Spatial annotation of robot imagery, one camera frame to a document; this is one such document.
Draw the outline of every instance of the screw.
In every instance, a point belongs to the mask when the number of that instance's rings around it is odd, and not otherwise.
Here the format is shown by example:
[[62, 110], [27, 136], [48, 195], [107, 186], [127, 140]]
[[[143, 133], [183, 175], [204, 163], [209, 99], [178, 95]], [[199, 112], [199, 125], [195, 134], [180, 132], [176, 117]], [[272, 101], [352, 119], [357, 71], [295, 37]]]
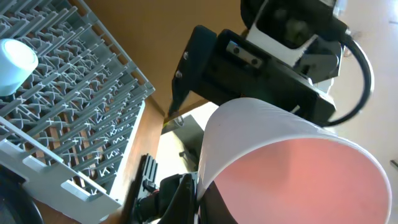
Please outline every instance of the screw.
[[179, 70], [177, 70], [177, 71], [175, 72], [175, 77], [176, 77], [176, 78], [182, 78], [182, 73], [181, 73]]
[[238, 54], [239, 51], [240, 51], [239, 48], [237, 48], [237, 47], [234, 48], [234, 53]]
[[184, 52], [184, 54], [182, 55], [182, 57], [183, 57], [185, 60], [188, 60], [188, 52]]

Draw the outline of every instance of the white paper cup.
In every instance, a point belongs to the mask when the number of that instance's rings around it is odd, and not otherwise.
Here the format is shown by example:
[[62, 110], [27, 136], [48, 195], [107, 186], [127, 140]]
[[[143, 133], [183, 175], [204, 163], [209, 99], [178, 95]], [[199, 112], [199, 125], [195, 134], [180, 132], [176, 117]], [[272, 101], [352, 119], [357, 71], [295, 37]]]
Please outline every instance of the white paper cup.
[[391, 187], [359, 145], [261, 100], [240, 98], [209, 119], [197, 197], [215, 181], [238, 223], [380, 224]]
[[39, 60], [26, 44], [14, 39], [0, 40], [0, 96], [8, 96], [36, 69]]

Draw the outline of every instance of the wall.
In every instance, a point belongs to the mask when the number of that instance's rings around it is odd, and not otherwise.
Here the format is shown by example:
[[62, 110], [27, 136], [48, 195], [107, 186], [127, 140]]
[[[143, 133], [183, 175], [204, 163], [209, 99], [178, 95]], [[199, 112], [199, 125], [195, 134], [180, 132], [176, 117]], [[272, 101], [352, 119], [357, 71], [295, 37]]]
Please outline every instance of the wall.
[[[363, 112], [352, 121], [336, 127], [340, 136], [371, 152], [391, 181], [393, 208], [391, 223], [398, 223], [398, 170], [389, 163], [398, 159], [398, 21], [393, 0], [349, 0], [341, 17], [354, 31], [362, 32], [359, 44], [367, 53], [375, 76], [375, 90]], [[331, 95], [338, 116], [358, 101], [363, 82], [353, 57], [345, 58], [340, 77], [335, 79]]]

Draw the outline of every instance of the robotic arm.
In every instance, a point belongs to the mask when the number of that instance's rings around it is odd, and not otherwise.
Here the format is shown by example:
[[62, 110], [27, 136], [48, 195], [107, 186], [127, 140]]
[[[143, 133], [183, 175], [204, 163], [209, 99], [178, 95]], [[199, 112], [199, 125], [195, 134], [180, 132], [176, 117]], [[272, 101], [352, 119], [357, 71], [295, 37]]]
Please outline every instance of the robotic arm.
[[[333, 16], [335, 6], [334, 0], [242, 0], [245, 35], [230, 30], [216, 35], [195, 27], [172, 80], [169, 116], [178, 114], [193, 91], [217, 105], [257, 98], [321, 127], [351, 119], [373, 90], [373, 71], [347, 26]], [[352, 111], [330, 121], [336, 111], [333, 99], [314, 84], [339, 75], [344, 47], [362, 68], [364, 92]], [[236, 223], [214, 182], [197, 202], [195, 173], [168, 177], [157, 189], [150, 184], [157, 168], [153, 158], [144, 157], [140, 167], [126, 223], [155, 218], [194, 223], [199, 206], [200, 223]]]
[[[359, 113], [373, 90], [373, 71], [347, 26], [333, 16], [335, 1], [242, 0], [247, 36], [218, 36], [194, 28], [172, 80], [169, 116], [190, 91], [221, 105], [242, 96], [257, 98], [319, 126], [335, 126]], [[339, 75], [343, 48], [359, 62], [364, 92], [352, 111], [329, 121], [336, 108], [314, 86]]]

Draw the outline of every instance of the dish rack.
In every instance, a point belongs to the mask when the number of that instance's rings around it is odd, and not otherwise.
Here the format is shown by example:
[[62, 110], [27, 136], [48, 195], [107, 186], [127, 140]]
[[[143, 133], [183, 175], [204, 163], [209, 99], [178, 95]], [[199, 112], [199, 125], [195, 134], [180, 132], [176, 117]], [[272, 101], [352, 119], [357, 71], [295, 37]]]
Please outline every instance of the dish rack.
[[82, 0], [0, 0], [0, 39], [39, 66], [0, 97], [0, 164], [37, 200], [81, 223], [122, 205], [121, 176], [155, 91]]

